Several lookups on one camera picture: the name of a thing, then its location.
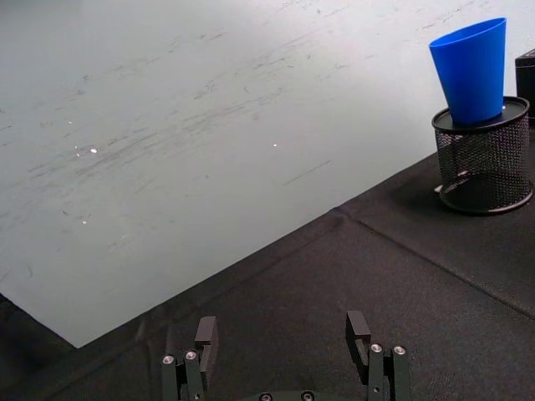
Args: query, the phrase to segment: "scratch mark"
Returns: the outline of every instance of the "scratch mark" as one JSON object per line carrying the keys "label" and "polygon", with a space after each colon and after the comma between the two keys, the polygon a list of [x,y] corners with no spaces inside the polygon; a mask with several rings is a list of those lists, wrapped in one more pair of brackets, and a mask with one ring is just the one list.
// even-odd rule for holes
{"label": "scratch mark", "polygon": [[321,165],[317,165],[317,166],[313,167],[312,169],[305,171],[304,173],[298,175],[297,177],[292,178],[290,181],[286,181],[283,185],[292,184],[295,180],[299,180],[300,178],[303,178],[307,174],[310,174],[313,171],[316,171],[317,169],[322,168],[324,165],[328,165],[331,161],[332,160],[324,161]]}
{"label": "scratch mark", "polygon": [[3,273],[2,274],[2,277],[0,277],[0,282],[3,282],[4,279],[8,276],[8,274],[11,272],[11,269],[8,270],[7,272]]}
{"label": "scratch mark", "polygon": [[225,36],[225,33],[219,33],[216,36],[212,36],[208,40],[216,40],[216,39],[220,38],[221,36]]}
{"label": "scratch mark", "polygon": [[325,14],[324,18],[330,17],[331,15],[335,15],[338,13],[343,12],[344,10],[347,10],[349,6],[345,6],[343,8],[337,8],[336,10],[331,11],[329,14]]}
{"label": "scratch mark", "polygon": [[132,134],[139,134],[140,132],[147,131],[148,129],[149,129],[149,127],[143,127],[143,128],[139,128],[139,129],[134,129],[132,131]]}

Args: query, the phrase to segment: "black wire mesh container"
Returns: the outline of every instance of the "black wire mesh container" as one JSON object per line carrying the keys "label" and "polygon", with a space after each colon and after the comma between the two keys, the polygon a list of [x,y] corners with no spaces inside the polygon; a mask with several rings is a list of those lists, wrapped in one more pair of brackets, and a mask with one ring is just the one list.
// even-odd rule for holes
{"label": "black wire mesh container", "polygon": [[445,205],[490,215],[531,199],[528,110],[527,100],[506,96],[502,113],[479,124],[454,124],[448,109],[433,117]]}

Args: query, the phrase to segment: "black box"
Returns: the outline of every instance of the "black box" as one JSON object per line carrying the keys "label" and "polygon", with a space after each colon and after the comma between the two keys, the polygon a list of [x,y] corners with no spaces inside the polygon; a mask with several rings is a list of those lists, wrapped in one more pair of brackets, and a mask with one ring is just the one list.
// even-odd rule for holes
{"label": "black box", "polygon": [[529,101],[529,126],[535,129],[535,49],[515,59],[517,96]]}

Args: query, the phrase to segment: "black tablecloth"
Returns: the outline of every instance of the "black tablecloth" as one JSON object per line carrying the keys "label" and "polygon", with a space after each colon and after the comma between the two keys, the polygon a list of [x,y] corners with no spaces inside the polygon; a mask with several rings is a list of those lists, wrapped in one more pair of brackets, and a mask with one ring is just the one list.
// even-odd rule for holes
{"label": "black tablecloth", "polygon": [[535,399],[535,210],[458,215],[432,192],[439,183],[431,156],[3,399],[158,400],[161,356],[190,348],[212,314],[210,399],[301,388],[362,397],[344,341],[352,309],[376,341],[407,347],[416,400]]}

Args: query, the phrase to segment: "plastic cup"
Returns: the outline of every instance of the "plastic cup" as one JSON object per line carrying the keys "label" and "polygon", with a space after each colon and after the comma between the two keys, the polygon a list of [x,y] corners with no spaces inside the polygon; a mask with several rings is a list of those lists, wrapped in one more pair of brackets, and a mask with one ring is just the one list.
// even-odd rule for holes
{"label": "plastic cup", "polygon": [[455,123],[475,124],[502,112],[505,28],[505,18],[491,19],[429,45]]}

